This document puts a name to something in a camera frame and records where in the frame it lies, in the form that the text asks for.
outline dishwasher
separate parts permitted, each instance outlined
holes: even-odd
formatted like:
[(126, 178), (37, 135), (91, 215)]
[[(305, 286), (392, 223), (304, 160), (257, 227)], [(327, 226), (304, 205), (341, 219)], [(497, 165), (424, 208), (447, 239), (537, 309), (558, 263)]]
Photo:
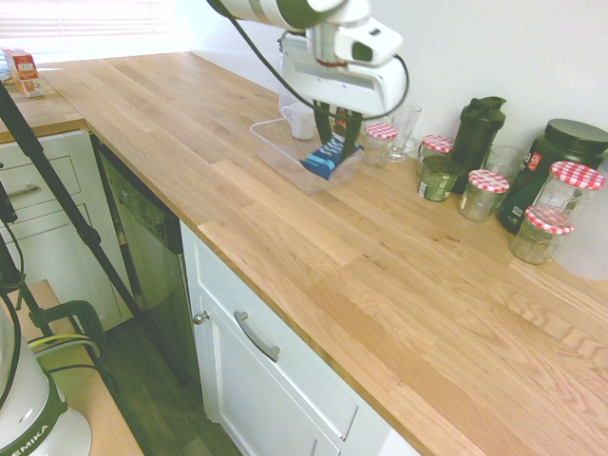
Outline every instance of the dishwasher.
[(133, 297), (154, 322), (178, 381), (200, 384), (180, 219), (104, 144), (99, 165)]

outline red and white gingham lid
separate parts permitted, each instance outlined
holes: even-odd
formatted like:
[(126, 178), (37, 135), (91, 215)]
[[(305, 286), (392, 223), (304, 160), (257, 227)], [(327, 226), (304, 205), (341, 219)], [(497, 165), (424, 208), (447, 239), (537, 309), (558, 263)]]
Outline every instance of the red and white gingham lid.
[(574, 225), (564, 226), (568, 217), (554, 207), (530, 206), (525, 210), (525, 217), (534, 226), (552, 235), (567, 235), (574, 230)]
[(551, 174), (568, 185), (589, 190), (599, 190), (606, 183), (595, 169), (571, 161), (556, 161), (551, 165)]
[(443, 152), (447, 154), (452, 151), (452, 147), (454, 146), (454, 141), (446, 138), (445, 136), (439, 135), (426, 135), (422, 139), (422, 144), (424, 147), (434, 150), (435, 152)]
[(392, 140), (397, 136), (397, 129), (388, 123), (370, 123), (366, 125), (365, 132), (378, 140)]
[(498, 173), (489, 169), (475, 169), (468, 173), (468, 181), (477, 188), (490, 193), (504, 193), (509, 189), (509, 182)]

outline black shaker bottle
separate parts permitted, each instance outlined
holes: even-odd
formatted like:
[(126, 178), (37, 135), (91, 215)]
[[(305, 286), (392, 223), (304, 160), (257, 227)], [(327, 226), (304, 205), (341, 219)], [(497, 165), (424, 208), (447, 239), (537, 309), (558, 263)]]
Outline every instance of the black shaker bottle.
[(522, 171), (513, 181), (496, 217), (513, 234), (520, 231), (523, 214), (534, 204), (554, 162), (576, 162), (597, 169), (608, 148), (608, 132), (576, 121), (553, 119), (532, 143)]
[(456, 180), (452, 192), (462, 195), (468, 182), (468, 173), (481, 166), (496, 133), (504, 125), (501, 106), (505, 102), (500, 97), (474, 98), (463, 109), (451, 158), (466, 171)]

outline drawer handle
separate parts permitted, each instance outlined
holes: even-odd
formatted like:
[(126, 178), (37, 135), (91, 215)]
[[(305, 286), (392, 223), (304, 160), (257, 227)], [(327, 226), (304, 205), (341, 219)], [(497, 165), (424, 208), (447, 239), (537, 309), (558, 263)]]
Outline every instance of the drawer handle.
[(40, 190), (40, 187), (38, 185), (32, 185), (31, 183), (29, 183), (28, 185), (26, 185), (25, 188), (22, 188), (21, 190), (17, 190), (16, 192), (10, 192), (9, 198), (23, 197), (24, 195), (29, 195), (30, 193), (37, 192), (38, 190)]
[(237, 323), (240, 328), (243, 330), (245, 335), (253, 342), (253, 344), (268, 357), (274, 363), (278, 361), (278, 353), (280, 352), (279, 347), (270, 347), (268, 344), (265, 344), (261, 341), (261, 339), (249, 328), (249, 325), (245, 323), (245, 320), (249, 317), (246, 312), (235, 312), (235, 318), (237, 319)]

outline window blind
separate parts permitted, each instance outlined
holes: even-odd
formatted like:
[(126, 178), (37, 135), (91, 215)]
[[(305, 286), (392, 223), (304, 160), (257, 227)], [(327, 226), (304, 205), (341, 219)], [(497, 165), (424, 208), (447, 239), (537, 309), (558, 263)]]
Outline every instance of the window blind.
[(174, 7), (175, 0), (0, 0), (0, 47), (22, 48), (36, 62), (174, 50)]

